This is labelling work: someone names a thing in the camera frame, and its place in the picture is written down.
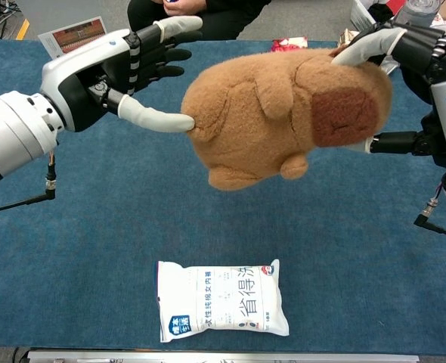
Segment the robotic arm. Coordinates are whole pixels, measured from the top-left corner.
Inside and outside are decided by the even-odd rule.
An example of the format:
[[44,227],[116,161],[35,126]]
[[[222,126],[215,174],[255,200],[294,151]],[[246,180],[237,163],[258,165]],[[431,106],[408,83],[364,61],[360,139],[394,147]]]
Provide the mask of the robotic arm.
[[1,95],[0,180],[50,154],[45,194],[9,207],[54,199],[53,149],[63,130],[81,132],[107,112],[156,132],[192,129],[191,117],[144,107],[131,95],[162,77],[180,76],[184,70],[167,63],[191,56],[175,47],[198,40],[202,24],[198,17],[170,17],[136,33],[109,33],[44,65],[39,93]]
[[[436,165],[446,168],[446,32],[392,21],[375,24],[357,36],[333,62],[356,65],[371,61],[380,64],[386,55],[399,62],[407,86],[431,104],[432,111],[423,117],[421,132],[385,132],[350,148],[370,154],[432,156]],[[442,228],[428,223],[442,188],[446,194],[446,173],[415,225],[446,234]]]

